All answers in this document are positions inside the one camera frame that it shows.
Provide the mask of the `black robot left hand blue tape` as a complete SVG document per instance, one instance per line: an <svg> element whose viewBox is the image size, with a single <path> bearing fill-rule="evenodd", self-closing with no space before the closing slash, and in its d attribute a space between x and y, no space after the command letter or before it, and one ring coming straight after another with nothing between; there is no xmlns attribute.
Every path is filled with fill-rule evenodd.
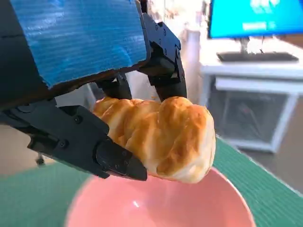
<svg viewBox="0 0 303 227"><path fill-rule="evenodd" d="M95 82L131 98L125 74L148 76L160 100L186 97L179 39L138 0L3 0L0 121L30 137L41 156L101 178L145 181L147 170L81 105L55 98Z"/></svg>

